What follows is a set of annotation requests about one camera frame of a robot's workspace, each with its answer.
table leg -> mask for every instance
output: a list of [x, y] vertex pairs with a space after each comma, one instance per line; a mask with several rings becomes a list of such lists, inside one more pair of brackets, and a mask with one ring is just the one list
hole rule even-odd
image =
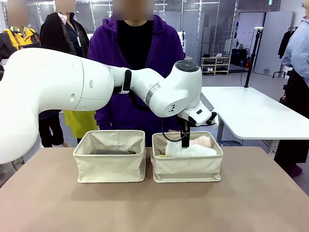
[[268, 148], [268, 154], [269, 155], [273, 155], [273, 154], [276, 153], [277, 147], [279, 145], [279, 141], [280, 140], [271, 140], [270, 141], [270, 145], [269, 145], [269, 148]]
[[224, 122], [219, 117], [219, 127], [218, 127], [218, 134], [217, 134], [217, 142], [222, 140], [223, 128], [224, 128]]

tabletop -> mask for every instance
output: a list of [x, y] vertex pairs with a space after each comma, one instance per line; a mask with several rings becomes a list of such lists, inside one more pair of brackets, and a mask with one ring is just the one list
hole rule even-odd
[[45, 148], [0, 188], [1, 232], [307, 232], [309, 199], [257, 147], [223, 147], [220, 182], [77, 182], [73, 148]]
[[309, 139], [309, 119], [254, 88], [203, 87], [203, 95], [240, 139]]

black shirt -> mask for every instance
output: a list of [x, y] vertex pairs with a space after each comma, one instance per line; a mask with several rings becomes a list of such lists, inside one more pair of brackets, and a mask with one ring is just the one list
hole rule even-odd
[[75, 30], [73, 30], [73, 28], [68, 23], [66, 23], [67, 31], [69, 33], [69, 36], [70, 36], [72, 42], [73, 42], [76, 55], [78, 57], [83, 57], [83, 50], [82, 50], [82, 47], [79, 46], [78, 39], [77, 39], [76, 27], [75, 27], [74, 23], [72, 23], [72, 25], [73, 25]]
[[122, 55], [133, 70], [145, 68], [153, 41], [153, 24], [148, 20], [144, 25], [132, 27], [118, 20], [118, 44]]

brown table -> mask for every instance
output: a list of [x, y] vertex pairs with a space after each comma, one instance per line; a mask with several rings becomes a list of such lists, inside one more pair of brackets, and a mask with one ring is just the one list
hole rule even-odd
[[221, 182], [79, 184], [46, 148], [0, 188], [1, 232], [308, 232], [309, 198], [262, 149], [226, 147]]

shoe rack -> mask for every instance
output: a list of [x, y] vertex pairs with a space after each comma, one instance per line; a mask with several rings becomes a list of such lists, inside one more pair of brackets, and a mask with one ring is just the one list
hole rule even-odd
[[231, 57], [209, 57], [201, 58], [201, 70], [205, 75], [218, 75], [226, 73], [228, 74], [231, 63]]

